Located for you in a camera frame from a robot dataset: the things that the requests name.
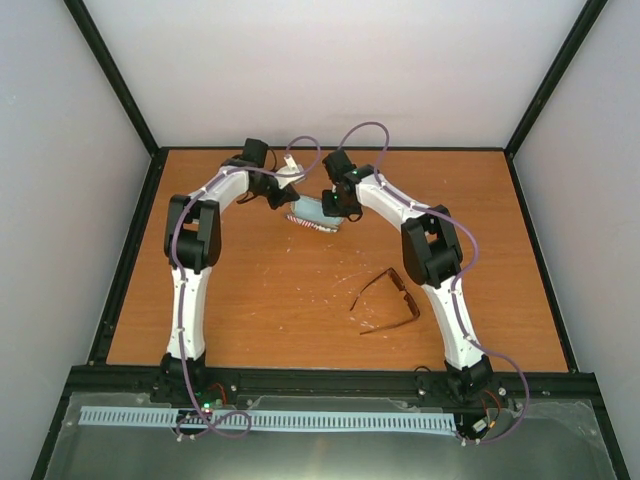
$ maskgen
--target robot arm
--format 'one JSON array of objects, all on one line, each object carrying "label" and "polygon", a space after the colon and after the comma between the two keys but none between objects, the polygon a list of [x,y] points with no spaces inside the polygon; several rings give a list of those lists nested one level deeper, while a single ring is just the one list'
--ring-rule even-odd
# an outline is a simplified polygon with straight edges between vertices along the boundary
[{"label": "robot arm", "polygon": [[[268,146],[259,140],[247,139],[242,155],[226,161],[218,171],[221,180],[215,183],[193,205],[185,219],[186,224],[197,225],[196,229],[180,228],[177,254],[184,267],[183,280],[180,270],[171,259],[171,242],[176,223],[192,196],[174,195],[169,203],[169,214],[165,232],[164,250],[172,266],[173,277],[173,321],[167,353],[161,366],[165,373],[181,367],[178,332],[178,314],[182,313],[182,328],[185,354],[190,367],[204,367],[205,341],[203,335],[204,307],[207,284],[213,265],[218,261],[222,248],[220,216],[238,196],[251,192],[267,198],[272,209],[299,198],[292,184],[302,180],[300,176],[273,177],[261,172],[247,171],[238,167],[263,168]],[[291,155],[285,155],[286,165],[278,173],[295,174],[302,171]]]},{"label": "robot arm", "polygon": [[[442,334],[445,366],[450,373],[449,387],[459,398],[477,391],[489,380],[492,370],[488,357],[469,341],[478,342],[478,339],[460,281],[456,290],[461,322],[453,307],[451,284],[460,272],[462,250],[451,223],[420,211],[429,208],[449,215],[448,210],[442,205],[428,207],[414,201],[381,174],[379,183],[373,167],[358,168],[343,150],[330,154],[323,163],[334,184],[333,190],[322,193],[323,213],[347,218],[355,215],[359,219],[365,206],[400,231],[405,270],[427,294]],[[435,235],[435,240],[427,241],[427,234]]]},{"label": "robot arm", "polygon": [[[301,180],[302,175],[276,179],[264,173],[237,168],[262,168],[267,148],[263,142],[247,140],[243,154],[225,162],[219,171],[223,175],[221,180],[199,198],[186,217],[185,224],[197,224],[197,230],[181,226],[176,246],[178,258],[185,269],[182,303],[180,290],[183,280],[171,259],[170,247],[178,218],[196,192],[189,196],[175,195],[170,201],[164,248],[173,267],[174,307],[171,338],[161,363],[162,369],[170,376],[182,376],[179,312],[182,312],[187,366],[196,383],[198,371],[204,368],[204,306],[207,282],[212,267],[220,256],[221,213],[245,192],[265,196],[272,209],[299,198],[291,183]],[[296,165],[291,156],[285,157],[285,161],[287,165],[279,170],[280,173],[301,171],[301,167]],[[401,232],[405,269],[413,282],[420,285],[429,297],[440,327],[451,393],[458,399],[464,399],[483,388],[492,374],[491,364],[486,355],[469,342],[477,342],[477,338],[460,291],[460,283],[457,285],[458,305],[461,322],[468,337],[465,337],[460,328],[452,304],[451,283],[460,272],[462,261],[462,251],[453,225],[420,212],[420,207],[427,206],[413,201],[388,182],[386,188],[382,188],[374,178],[373,167],[356,167],[343,150],[330,154],[323,163],[334,184],[333,190],[322,193],[325,215],[348,218],[357,215],[359,218],[364,205],[378,212]],[[442,206],[431,210],[448,215],[448,211]],[[435,235],[435,240],[428,242],[427,233]]]}]

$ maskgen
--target sunglasses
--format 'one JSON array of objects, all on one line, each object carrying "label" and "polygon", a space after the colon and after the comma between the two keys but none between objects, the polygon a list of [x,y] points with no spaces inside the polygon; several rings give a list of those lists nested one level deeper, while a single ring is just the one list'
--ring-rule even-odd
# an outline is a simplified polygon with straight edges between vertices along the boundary
[{"label": "sunglasses", "polygon": [[388,275],[389,278],[391,278],[391,281],[396,286],[396,288],[398,289],[399,292],[404,292],[404,299],[407,302],[407,305],[409,306],[409,310],[411,311],[412,317],[409,320],[403,320],[401,322],[394,323],[392,325],[385,325],[385,326],[382,326],[382,327],[372,328],[371,330],[367,330],[366,332],[360,332],[360,335],[367,335],[368,333],[380,332],[382,330],[391,330],[393,328],[398,328],[398,327],[401,327],[401,326],[406,325],[408,323],[415,322],[418,319],[418,317],[420,317],[420,309],[418,308],[418,304],[416,303],[415,299],[411,296],[411,294],[407,290],[407,287],[405,286],[404,282],[402,281],[402,278],[400,278],[400,275],[398,274],[398,272],[396,272],[396,270],[393,267],[387,268],[384,272],[382,272],[376,278],[374,278],[369,283],[367,283],[362,288],[362,290],[360,290],[360,293],[358,293],[358,295],[356,296],[356,298],[353,301],[353,304],[351,305],[351,308],[349,309],[349,311],[352,311],[355,308],[356,303],[358,302],[358,299],[364,293],[364,291],[367,288],[369,288],[371,285],[376,283],[378,280],[380,280],[382,277],[384,277],[385,275]]}]

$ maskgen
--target wooden table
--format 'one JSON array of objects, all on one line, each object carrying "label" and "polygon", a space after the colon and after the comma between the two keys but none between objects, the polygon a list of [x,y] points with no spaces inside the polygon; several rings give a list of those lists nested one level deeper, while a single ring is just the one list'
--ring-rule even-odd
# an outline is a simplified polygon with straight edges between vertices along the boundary
[{"label": "wooden table", "polygon": [[[110,364],[156,365],[171,327],[172,281],[163,238],[169,198],[203,185],[235,151],[173,150],[163,173],[109,353]],[[296,151],[310,165],[313,151]],[[352,151],[358,165],[376,153]],[[500,152],[393,151],[382,168],[408,195],[444,204],[480,244],[464,290],[476,333],[526,371],[566,371],[556,329],[507,165]],[[322,165],[296,188],[319,196],[330,183]],[[260,198],[223,214],[223,247],[209,281],[207,365],[224,367],[444,368],[442,338],[430,304],[402,267],[400,234],[372,211],[335,234],[284,219]],[[465,262],[471,245],[459,232]],[[361,336],[367,325],[406,317],[402,297],[378,282],[353,312],[360,288],[393,266],[422,315],[408,326]],[[493,360],[494,369],[510,370]]]}]

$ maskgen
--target black metal frame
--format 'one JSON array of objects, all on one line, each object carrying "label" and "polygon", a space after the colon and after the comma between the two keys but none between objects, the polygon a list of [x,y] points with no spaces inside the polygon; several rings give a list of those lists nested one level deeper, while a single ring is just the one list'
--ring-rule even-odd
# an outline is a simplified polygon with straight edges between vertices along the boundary
[{"label": "black metal frame", "polygon": [[[91,349],[89,362],[85,366],[73,367],[64,388],[60,403],[51,423],[49,434],[42,448],[34,479],[43,478],[53,451],[69,398],[74,392],[146,392],[152,401],[170,402],[174,405],[189,405],[184,387],[168,383],[156,367],[109,366],[106,359],[111,346],[120,310],[124,302],[129,280],[133,273],[136,257],[151,212],[164,164],[171,148],[176,149],[228,149],[238,147],[165,147],[158,148],[142,113],[129,92],[124,79],[113,61],[96,25],[82,0],[65,0],[72,16],[84,35],[89,47],[111,83],[134,128],[152,156],[147,177],[135,209],[131,227],[118,263],[107,303],[100,319],[98,331]],[[514,165],[514,157],[531,130],[553,90],[578,51],[606,0],[587,0],[575,25],[571,29],[551,68],[527,108],[508,145],[502,148],[451,148],[451,147],[403,147],[397,150],[474,150],[503,151],[516,192],[529,239],[535,254],[538,269],[547,300],[555,321],[569,373],[526,373],[532,398],[586,399],[591,401],[598,419],[609,456],[618,478],[627,479],[629,473],[618,446],[615,434],[606,412],[600,389],[593,374],[579,373],[575,356],[562,321],[558,302],[545,265],[540,245],[535,234],[522,187]],[[378,150],[376,148],[354,148]],[[441,385],[445,372],[371,372],[371,371],[314,371],[314,370],[269,370],[269,369],[219,369],[207,368],[207,376],[212,381],[221,382],[228,388],[230,401],[242,408],[247,400],[255,400],[261,395],[293,396],[361,396],[389,397],[406,401],[412,405],[437,406],[454,414],[472,413],[477,405],[460,406],[453,402]],[[420,382],[427,395],[418,393]],[[504,387],[512,398],[522,396],[522,384],[513,373],[496,373],[492,387]]]},{"label": "black metal frame", "polygon": [[[286,145],[270,145],[273,150],[284,150]],[[169,150],[242,150],[242,147],[237,145],[228,145],[228,146],[200,146],[200,147],[164,147]],[[337,145],[324,145],[323,150],[331,151],[337,150]],[[354,151],[367,151],[367,152],[376,152],[382,150],[382,147],[358,147],[358,146],[349,146],[347,147],[349,150]],[[292,150],[316,150],[316,146],[313,145],[296,145],[291,148]],[[403,151],[403,152],[504,152],[504,148],[502,147],[393,147],[390,146],[387,148],[387,151]]]}]

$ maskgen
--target white wall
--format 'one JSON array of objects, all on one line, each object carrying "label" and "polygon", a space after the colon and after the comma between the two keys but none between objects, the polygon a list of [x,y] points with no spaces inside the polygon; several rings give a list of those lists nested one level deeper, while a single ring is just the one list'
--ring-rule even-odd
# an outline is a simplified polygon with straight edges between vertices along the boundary
[{"label": "white wall", "polygon": [[502,147],[584,0],[86,3],[161,145]]},{"label": "white wall", "polygon": [[640,478],[640,3],[609,2],[516,157],[580,368]]},{"label": "white wall", "polygon": [[0,0],[0,477],[86,362],[148,156],[62,0]]}]

